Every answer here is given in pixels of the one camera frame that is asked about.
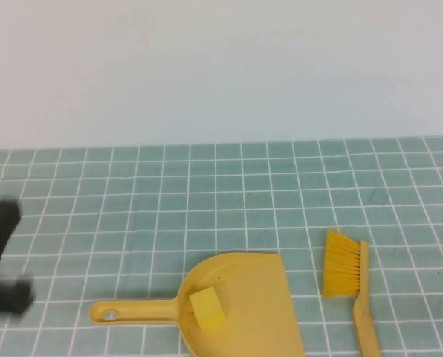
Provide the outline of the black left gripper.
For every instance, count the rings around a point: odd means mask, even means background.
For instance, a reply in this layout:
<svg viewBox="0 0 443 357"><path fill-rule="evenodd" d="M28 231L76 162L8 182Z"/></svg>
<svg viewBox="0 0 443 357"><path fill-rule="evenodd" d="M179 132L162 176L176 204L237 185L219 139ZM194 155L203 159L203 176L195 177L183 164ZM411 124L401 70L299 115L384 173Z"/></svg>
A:
<svg viewBox="0 0 443 357"><path fill-rule="evenodd" d="M0 314L23 315L34 299L31 278L20 277L13 282L0 280Z"/></svg>

